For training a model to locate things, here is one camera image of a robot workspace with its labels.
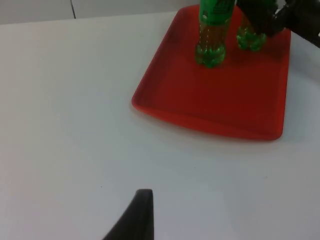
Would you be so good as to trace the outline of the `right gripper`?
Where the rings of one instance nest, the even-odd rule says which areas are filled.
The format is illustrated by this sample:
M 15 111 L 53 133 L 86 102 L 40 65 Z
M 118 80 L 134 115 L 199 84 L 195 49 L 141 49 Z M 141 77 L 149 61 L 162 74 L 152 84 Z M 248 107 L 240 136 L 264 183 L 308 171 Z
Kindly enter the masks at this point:
M 272 37 L 287 28 L 320 46 L 320 1 L 287 0 L 282 8 L 264 0 L 238 0 L 236 5 L 258 34 Z

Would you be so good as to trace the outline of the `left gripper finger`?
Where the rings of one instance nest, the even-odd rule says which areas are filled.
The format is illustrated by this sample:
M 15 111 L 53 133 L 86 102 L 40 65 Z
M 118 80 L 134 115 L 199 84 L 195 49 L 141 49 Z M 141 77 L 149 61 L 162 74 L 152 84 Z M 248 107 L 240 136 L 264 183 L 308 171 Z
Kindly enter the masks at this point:
M 139 189 L 104 239 L 154 240 L 154 237 L 153 191 L 151 189 Z

